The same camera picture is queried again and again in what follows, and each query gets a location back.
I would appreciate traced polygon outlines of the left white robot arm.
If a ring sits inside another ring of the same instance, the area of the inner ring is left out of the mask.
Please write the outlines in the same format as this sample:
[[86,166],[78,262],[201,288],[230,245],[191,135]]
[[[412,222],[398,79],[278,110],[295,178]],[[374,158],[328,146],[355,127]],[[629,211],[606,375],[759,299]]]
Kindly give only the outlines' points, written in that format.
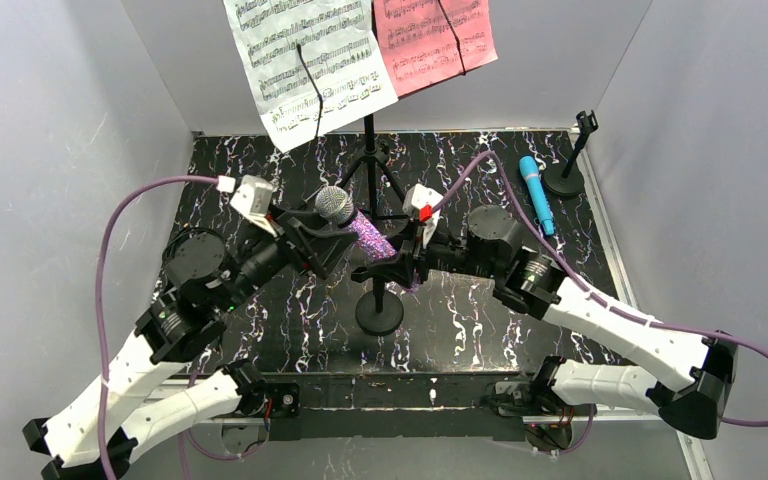
[[328,276],[357,234],[319,215],[279,210],[271,235],[255,230],[238,254],[219,233],[187,229],[163,255],[167,284],[120,351],[68,407],[24,427],[29,448],[49,457],[45,479],[121,478],[148,450],[204,420],[232,413],[267,417],[275,406],[249,360],[221,366],[165,399],[150,395],[225,331],[223,315],[285,268]]

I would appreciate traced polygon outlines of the blue toy microphone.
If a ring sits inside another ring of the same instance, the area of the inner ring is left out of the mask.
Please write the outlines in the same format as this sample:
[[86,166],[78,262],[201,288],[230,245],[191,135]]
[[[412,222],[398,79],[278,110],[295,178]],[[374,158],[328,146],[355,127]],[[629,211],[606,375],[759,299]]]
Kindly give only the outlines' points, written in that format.
[[555,222],[535,158],[533,156],[522,157],[519,160],[519,172],[525,182],[543,235],[553,236],[555,234]]

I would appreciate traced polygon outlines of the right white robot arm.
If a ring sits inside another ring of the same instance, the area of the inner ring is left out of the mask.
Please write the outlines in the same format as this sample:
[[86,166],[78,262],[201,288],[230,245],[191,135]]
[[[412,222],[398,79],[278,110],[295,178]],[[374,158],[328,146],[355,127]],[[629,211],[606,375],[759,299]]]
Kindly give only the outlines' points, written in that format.
[[475,208],[467,225],[465,239],[435,233],[424,244],[421,223],[409,221],[395,237],[401,243],[396,255],[357,268],[352,278],[405,288],[425,281],[432,270],[491,279],[494,298],[510,310],[579,333],[628,362],[548,357],[530,382],[533,399],[633,409],[695,438],[717,436],[735,377],[734,342],[669,330],[655,319],[635,321],[636,310],[530,248],[526,225],[500,206]]

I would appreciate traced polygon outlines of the black round-base mic stand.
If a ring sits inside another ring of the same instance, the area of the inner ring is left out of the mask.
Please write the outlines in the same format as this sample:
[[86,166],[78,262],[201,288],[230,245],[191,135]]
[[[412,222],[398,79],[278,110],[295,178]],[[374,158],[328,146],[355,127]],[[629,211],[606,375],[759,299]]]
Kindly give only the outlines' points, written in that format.
[[542,173],[544,187],[559,198],[572,198],[584,192],[584,177],[577,160],[589,137],[599,129],[595,111],[580,111],[576,115],[576,125],[578,136],[570,157],[558,164],[547,164]]
[[[351,273],[357,282],[357,268]],[[395,332],[404,319],[403,303],[398,295],[389,291],[382,280],[373,280],[372,290],[364,293],[355,307],[355,319],[367,335],[383,337]]]

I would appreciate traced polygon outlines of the white sheet music page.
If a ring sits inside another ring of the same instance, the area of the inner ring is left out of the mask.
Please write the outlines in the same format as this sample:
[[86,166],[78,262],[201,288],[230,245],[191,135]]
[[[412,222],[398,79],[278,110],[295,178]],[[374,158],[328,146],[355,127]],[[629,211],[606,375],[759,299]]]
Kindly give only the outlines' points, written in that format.
[[370,1],[224,4],[259,117],[286,153],[397,102]]

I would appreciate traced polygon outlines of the purple glitter microphone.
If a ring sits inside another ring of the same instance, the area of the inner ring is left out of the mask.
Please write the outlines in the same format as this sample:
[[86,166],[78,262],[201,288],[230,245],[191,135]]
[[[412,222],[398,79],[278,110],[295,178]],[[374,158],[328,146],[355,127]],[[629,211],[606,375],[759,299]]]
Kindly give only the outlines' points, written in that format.
[[370,261],[379,261],[396,255],[387,238],[354,205],[351,195],[341,187],[323,187],[314,198],[314,209],[335,226],[358,235],[357,245]]

